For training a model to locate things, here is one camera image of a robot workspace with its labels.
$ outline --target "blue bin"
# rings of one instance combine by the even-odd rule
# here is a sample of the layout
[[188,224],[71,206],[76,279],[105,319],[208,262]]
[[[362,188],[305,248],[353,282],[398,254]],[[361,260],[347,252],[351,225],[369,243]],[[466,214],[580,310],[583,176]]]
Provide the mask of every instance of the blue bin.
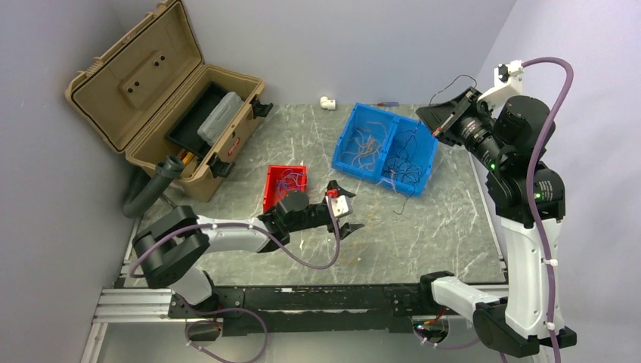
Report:
[[420,121],[356,104],[343,129],[332,167],[409,195],[421,195],[437,141]]

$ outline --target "red logo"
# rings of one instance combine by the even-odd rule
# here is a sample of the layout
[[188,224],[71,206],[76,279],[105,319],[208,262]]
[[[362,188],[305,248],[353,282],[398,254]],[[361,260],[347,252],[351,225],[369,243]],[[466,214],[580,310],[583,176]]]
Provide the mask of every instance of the red logo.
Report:
[[229,151],[227,152],[228,157],[230,157],[231,154],[234,153],[234,150],[236,150],[236,146],[238,146],[238,144],[240,144],[240,138],[236,138],[236,141],[234,141],[234,144],[231,145],[231,147],[229,148]]

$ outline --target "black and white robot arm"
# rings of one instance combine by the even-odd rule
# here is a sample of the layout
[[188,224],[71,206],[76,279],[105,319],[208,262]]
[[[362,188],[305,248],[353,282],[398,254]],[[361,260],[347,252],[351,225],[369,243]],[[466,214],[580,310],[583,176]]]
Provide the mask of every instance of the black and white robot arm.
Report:
[[[307,194],[291,191],[266,213],[246,220],[211,219],[196,215],[189,206],[180,206],[135,237],[132,245],[139,259],[130,267],[130,275],[145,278],[153,289],[171,288],[197,312],[216,310],[219,300],[212,279],[194,267],[200,257],[223,251],[275,251],[290,242],[291,232],[320,226],[327,226],[328,232],[343,239],[363,227],[345,223],[335,231],[339,219],[352,213],[354,196],[330,181],[321,203],[310,204]],[[178,244],[174,237],[183,241]],[[331,265],[300,262],[318,269]],[[138,266],[142,275],[133,274]]]
[[[556,285],[551,305],[554,321],[547,321],[547,266],[557,266],[565,186],[540,161],[542,149],[535,160],[534,200],[551,252],[546,259],[528,206],[526,174],[550,109],[536,98],[521,95],[523,68],[520,60],[500,64],[494,70],[494,87],[487,92],[470,87],[450,101],[416,111],[435,138],[450,146],[464,146],[488,171],[486,185],[501,220],[509,276],[508,299],[483,293],[448,271],[424,275],[418,287],[419,301],[432,311],[443,306],[454,310],[472,321],[487,347],[515,357],[538,354],[540,345],[552,346],[552,331],[560,348],[577,341],[561,316]],[[493,118],[493,111],[500,108],[499,116]],[[545,142],[553,131],[554,125]]]

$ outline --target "marble tabletop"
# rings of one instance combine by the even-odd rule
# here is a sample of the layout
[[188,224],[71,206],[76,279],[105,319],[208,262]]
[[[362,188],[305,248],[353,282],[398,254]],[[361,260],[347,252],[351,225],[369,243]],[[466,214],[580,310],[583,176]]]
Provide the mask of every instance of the marble tabletop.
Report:
[[[341,222],[365,227],[341,243],[331,268],[319,271],[294,262],[285,253],[225,252],[201,257],[197,267],[218,285],[387,284],[415,283],[431,271],[452,271],[465,282],[504,282],[503,271],[483,196],[468,153],[439,145],[432,173],[420,197],[406,197],[332,169],[331,160],[353,104],[334,111],[317,105],[274,106],[239,153],[229,178],[207,203],[168,190],[177,204],[217,219],[247,219],[262,213],[269,164],[305,165],[312,203],[322,201],[327,182],[335,179],[355,192],[354,213]],[[388,108],[416,118],[418,105]],[[170,211],[157,201],[141,222],[145,228]],[[325,228],[296,232],[287,247],[317,265],[335,248]],[[139,286],[143,281],[125,285]]]

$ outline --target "gray pipe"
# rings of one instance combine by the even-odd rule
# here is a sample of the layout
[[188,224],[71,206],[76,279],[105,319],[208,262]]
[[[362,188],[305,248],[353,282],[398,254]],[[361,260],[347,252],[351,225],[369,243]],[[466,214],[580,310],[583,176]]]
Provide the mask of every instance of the gray pipe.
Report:
[[136,170],[129,184],[122,214],[127,218],[142,216],[183,170],[182,160],[174,155],[168,155],[164,162],[156,165],[156,174],[151,179],[144,170]]

